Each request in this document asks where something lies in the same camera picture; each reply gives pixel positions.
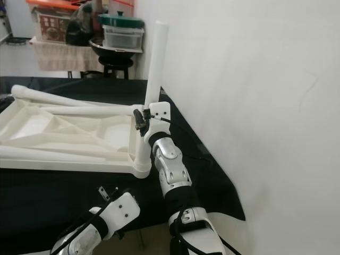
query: white plastic tube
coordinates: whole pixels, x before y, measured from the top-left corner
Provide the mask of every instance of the white plastic tube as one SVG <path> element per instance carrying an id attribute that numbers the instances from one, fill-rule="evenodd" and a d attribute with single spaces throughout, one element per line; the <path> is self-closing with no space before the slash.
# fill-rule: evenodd
<path id="1" fill-rule="evenodd" d="M 160 21 L 156 22 L 155 36 L 151 52 L 148 86 L 145 95 L 146 109 L 149 108 L 149 104 L 156 103 L 159 100 L 168 32 L 168 24 L 162 23 Z"/>
<path id="2" fill-rule="evenodd" d="M 64 106 L 64 107 L 42 107 L 41 109 L 52 114 L 67 115 L 130 115 L 138 109 L 142 111 L 142 105 L 122 106 Z"/>
<path id="3" fill-rule="evenodd" d="M 0 159 L 27 159 L 42 161 L 103 163 L 105 158 L 66 154 L 0 145 Z"/>
<path id="4" fill-rule="evenodd" d="M 14 85 L 12 87 L 11 93 L 15 98 L 32 99 L 50 104 L 67 106 L 93 106 L 93 104 L 85 103 L 67 97 L 52 95 L 38 90 L 29 89 L 21 85 Z"/>

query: black bowl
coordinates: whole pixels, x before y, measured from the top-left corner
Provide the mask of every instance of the black bowl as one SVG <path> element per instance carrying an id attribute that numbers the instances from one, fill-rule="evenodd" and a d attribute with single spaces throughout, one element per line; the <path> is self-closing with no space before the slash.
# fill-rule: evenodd
<path id="1" fill-rule="evenodd" d="M 103 40 L 104 40 L 103 38 L 94 37 L 89 41 L 91 48 L 99 57 L 114 57 L 114 58 L 130 59 L 135 53 L 135 52 L 124 52 L 122 50 L 114 50 L 114 49 L 105 48 L 103 47 Z"/>

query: black stool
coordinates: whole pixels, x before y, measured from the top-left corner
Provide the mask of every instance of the black stool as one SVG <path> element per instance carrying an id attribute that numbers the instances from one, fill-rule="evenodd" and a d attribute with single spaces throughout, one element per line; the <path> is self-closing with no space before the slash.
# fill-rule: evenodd
<path id="1" fill-rule="evenodd" d="M 110 78 L 109 70 L 124 71 L 124 79 L 129 79 L 129 67 L 133 66 L 133 61 L 129 58 L 99 57 L 99 62 L 104 66 L 104 77 Z"/>

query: green lid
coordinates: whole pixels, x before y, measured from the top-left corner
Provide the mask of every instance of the green lid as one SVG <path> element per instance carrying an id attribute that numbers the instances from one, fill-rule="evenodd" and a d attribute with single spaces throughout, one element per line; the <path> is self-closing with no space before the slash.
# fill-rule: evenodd
<path id="1" fill-rule="evenodd" d="M 111 14 L 98 15 L 98 21 L 102 25 L 121 28 L 144 28 L 144 22 L 138 18 L 124 17 Z"/>

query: black tablecloth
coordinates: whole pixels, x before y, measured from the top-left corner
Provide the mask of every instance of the black tablecloth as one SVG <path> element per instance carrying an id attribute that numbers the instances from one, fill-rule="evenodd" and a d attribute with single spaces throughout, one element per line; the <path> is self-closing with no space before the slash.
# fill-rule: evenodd
<path id="1" fill-rule="evenodd" d="M 147 82 L 2 77 L 0 93 L 10 93 L 14 84 L 73 99 L 130 105 L 144 103 Z M 172 121 L 188 129 L 195 138 L 192 141 L 187 134 L 172 125 L 170 130 L 176 145 L 184 154 L 197 156 L 196 146 L 201 144 L 200 140 L 167 95 L 161 94 L 160 101 L 170 102 Z M 213 164 L 190 157 L 183 158 L 190 176 L 195 180 L 201 205 L 207 212 L 219 212 L 245 220 L 234 185 L 212 156 L 208 157 L 213 160 Z M 115 187 L 122 190 L 128 188 L 135 196 L 141 213 L 125 230 L 168 220 L 158 172 L 154 167 L 150 175 L 142 180 L 131 174 L 1 169 L 0 251 L 5 252 L 1 253 L 18 254 L 51 249 L 59 233 L 75 218 L 104 202 L 97 192 L 97 187 L 101 185 L 108 192 Z"/>

